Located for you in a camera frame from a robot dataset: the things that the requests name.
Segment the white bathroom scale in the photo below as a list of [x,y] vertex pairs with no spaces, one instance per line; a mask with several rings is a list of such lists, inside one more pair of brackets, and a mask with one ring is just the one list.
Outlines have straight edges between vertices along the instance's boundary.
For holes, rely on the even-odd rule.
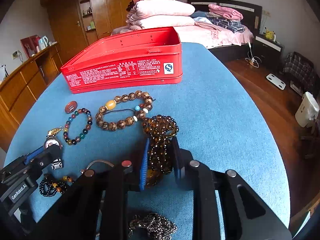
[[275,75],[273,75],[272,73],[268,74],[266,76],[266,79],[272,83],[273,85],[275,85],[277,88],[279,88],[280,90],[284,90],[286,87],[285,82],[283,82],[281,79],[279,79],[278,77],[276,77]]

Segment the bed with pink cover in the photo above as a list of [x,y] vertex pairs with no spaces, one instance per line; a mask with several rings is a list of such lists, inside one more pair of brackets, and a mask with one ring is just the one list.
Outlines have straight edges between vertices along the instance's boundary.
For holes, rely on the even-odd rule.
[[134,30],[144,30],[159,27],[173,27],[181,42],[199,43],[207,49],[227,46],[242,46],[253,40],[253,34],[248,28],[242,33],[233,33],[223,27],[209,23],[201,18],[196,21],[189,16],[157,15],[140,19],[126,26],[116,28],[112,35]]

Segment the plaid bag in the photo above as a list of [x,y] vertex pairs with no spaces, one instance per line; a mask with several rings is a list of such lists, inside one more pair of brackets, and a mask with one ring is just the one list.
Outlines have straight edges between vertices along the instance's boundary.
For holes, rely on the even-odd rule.
[[297,52],[290,52],[285,57],[283,72],[293,76],[304,90],[312,91],[316,87],[317,74],[313,63]]

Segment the wooden wardrobe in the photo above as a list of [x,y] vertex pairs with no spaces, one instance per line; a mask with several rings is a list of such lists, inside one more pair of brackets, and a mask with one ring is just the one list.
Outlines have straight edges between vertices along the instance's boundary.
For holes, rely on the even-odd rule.
[[111,35],[126,20],[131,0],[40,0],[47,9],[63,63],[100,38]]

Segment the red metal tin box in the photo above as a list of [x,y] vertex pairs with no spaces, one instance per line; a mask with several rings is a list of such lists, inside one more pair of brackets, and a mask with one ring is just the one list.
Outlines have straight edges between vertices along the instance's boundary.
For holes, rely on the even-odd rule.
[[102,38],[61,67],[72,93],[169,85],[183,76],[182,44],[173,27]]

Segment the wooden sideboard cabinet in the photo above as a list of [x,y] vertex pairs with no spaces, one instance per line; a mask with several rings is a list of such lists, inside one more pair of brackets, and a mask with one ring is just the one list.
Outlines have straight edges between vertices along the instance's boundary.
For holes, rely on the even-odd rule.
[[63,61],[59,52],[59,43],[47,47],[1,83],[1,149],[5,152],[31,107],[60,74]]

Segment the yellow pikachu plush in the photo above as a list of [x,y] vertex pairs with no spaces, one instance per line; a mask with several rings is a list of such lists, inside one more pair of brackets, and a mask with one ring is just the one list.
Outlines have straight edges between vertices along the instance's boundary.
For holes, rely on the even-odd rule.
[[268,40],[274,41],[275,40],[275,32],[274,31],[270,31],[270,30],[266,30],[264,33],[264,37]]

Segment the black bead necklace amber beads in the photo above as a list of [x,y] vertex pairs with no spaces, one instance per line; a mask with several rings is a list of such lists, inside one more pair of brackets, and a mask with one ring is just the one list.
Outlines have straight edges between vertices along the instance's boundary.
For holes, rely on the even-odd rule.
[[73,183],[74,180],[70,176],[63,176],[62,179],[58,180],[47,173],[39,184],[39,192],[43,197],[53,197],[57,193],[63,195]]

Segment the white electric kettle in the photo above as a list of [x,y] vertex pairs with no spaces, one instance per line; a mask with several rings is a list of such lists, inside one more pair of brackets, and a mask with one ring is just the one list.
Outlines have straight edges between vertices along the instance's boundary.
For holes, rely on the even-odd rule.
[[44,50],[49,46],[49,41],[47,36],[43,36],[38,40],[40,50]]

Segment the folded pink towel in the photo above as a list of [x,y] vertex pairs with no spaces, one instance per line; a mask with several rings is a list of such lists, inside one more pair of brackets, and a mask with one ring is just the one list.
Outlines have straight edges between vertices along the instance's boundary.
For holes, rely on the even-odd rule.
[[230,7],[221,7],[216,4],[209,4],[208,8],[210,12],[220,15],[228,20],[240,21],[244,18],[242,13]]

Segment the silver wrist watch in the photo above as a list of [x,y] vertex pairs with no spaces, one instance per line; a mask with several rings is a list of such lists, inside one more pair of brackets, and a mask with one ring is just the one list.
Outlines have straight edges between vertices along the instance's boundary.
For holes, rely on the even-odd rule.
[[51,164],[52,170],[58,170],[58,169],[63,168],[63,163],[62,163],[62,159],[61,159],[62,143],[56,138],[55,135],[47,135],[46,140],[44,141],[44,144],[43,144],[43,148],[47,149],[52,145],[59,146],[59,148],[60,148],[60,155],[56,159],[54,159]]

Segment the red picture frame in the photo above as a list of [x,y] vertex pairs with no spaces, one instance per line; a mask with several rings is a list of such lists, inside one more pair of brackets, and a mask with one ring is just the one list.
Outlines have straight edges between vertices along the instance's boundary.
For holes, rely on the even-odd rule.
[[27,58],[30,58],[32,57],[32,55],[37,54],[36,47],[39,45],[39,39],[40,37],[38,35],[33,35],[20,40]]

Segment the black bedside table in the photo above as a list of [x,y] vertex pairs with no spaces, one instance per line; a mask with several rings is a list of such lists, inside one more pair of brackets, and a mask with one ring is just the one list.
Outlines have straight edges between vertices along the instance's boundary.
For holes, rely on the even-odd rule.
[[253,41],[253,54],[266,68],[277,70],[283,55],[283,46],[268,40],[263,35],[256,35]]

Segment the blue table mat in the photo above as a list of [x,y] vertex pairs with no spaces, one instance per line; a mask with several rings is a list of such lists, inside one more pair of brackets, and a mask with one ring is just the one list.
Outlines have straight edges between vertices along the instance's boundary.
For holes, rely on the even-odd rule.
[[[72,94],[63,75],[42,93],[19,126],[4,165],[43,146],[47,132],[66,123],[65,105],[75,100],[93,116],[117,95],[136,90],[156,101],[148,116],[169,115],[179,127],[181,148],[211,170],[233,169],[259,194],[285,226],[290,221],[289,183],[274,137],[259,109],[232,73],[197,43],[182,44],[182,81],[174,85],[140,86]],[[121,163],[144,148],[141,123],[115,132],[93,127],[79,144],[63,143],[63,165],[55,177],[79,176],[95,159]],[[172,239],[192,239],[193,193],[177,187],[174,174],[143,192],[129,192],[129,212],[156,212],[173,221]]]

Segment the white appliance on floor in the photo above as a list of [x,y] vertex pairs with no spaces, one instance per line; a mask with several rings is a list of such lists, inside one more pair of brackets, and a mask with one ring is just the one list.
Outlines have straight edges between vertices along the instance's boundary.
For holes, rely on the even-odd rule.
[[310,92],[305,92],[302,96],[302,103],[295,113],[295,119],[300,127],[310,127],[317,119],[319,105]]

